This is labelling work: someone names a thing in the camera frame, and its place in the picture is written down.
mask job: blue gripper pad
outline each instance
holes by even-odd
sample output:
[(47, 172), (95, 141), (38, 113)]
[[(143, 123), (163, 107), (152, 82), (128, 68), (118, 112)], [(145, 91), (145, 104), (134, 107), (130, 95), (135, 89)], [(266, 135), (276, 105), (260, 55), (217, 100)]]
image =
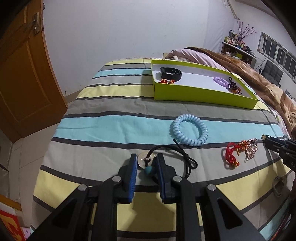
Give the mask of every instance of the blue gripper pad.
[(156, 170), (157, 170), (157, 177), (158, 177), (159, 194), (160, 194), (161, 200), (163, 201), (166, 198), (166, 196), (165, 196), (165, 182), (164, 182), (161, 164), (160, 164), (160, 161), (158, 158), (156, 158)]
[(129, 162), (129, 171), (131, 172), (130, 180), (128, 184), (128, 201), (132, 202), (133, 196), (135, 194), (135, 188), (136, 188), (136, 178), (137, 178), (137, 155), (132, 154)]

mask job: black smartwatch band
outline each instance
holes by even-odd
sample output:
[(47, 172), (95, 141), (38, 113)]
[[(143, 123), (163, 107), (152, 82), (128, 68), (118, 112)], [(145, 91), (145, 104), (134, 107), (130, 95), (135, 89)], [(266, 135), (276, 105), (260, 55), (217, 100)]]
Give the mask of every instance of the black smartwatch band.
[(160, 71), (162, 79), (179, 81), (182, 77), (182, 72), (178, 69), (161, 67)]

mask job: wooden door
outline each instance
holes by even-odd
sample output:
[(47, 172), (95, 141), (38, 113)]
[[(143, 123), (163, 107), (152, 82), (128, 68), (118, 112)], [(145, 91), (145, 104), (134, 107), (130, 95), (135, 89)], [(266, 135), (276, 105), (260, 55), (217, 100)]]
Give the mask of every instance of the wooden door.
[(67, 110), (49, 61), (42, 11), (43, 0), (31, 0), (0, 39), (0, 129), (12, 142), (60, 122)]

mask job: metal screw head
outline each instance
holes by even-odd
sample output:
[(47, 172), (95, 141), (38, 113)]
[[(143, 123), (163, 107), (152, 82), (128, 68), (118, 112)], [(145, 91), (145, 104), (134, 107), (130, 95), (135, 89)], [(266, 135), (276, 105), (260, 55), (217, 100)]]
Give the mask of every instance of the metal screw head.
[(87, 189), (87, 186), (85, 185), (85, 184), (80, 184), (79, 186), (78, 186), (78, 190), (79, 191), (85, 191)]
[(182, 177), (180, 177), (180, 176), (174, 176), (174, 177), (173, 177), (173, 180), (174, 180), (175, 182), (180, 182), (180, 181), (182, 181)]
[(210, 190), (210, 191), (215, 191), (216, 190), (216, 186), (214, 184), (209, 184), (207, 186), (207, 188)]
[(120, 182), (120, 180), (121, 180), (121, 177), (120, 176), (114, 176), (114, 177), (112, 177), (112, 181), (113, 182)]

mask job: red string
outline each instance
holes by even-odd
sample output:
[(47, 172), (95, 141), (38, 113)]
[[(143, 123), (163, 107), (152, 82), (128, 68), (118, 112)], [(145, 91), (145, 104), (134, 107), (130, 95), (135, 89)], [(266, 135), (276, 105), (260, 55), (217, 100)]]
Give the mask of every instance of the red string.
[(225, 153), (225, 160), (232, 166), (234, 167), (238, 167), (239, 166), (239, 162), (236, 160), (236, 158), (234, 157), (234, 155), (232, 154), (234, 151), (238, 151), (242, 149), (241, 146), (236, 145), (233, 142), (228, 143), (227, 147), (226, 147), (226, 153)]

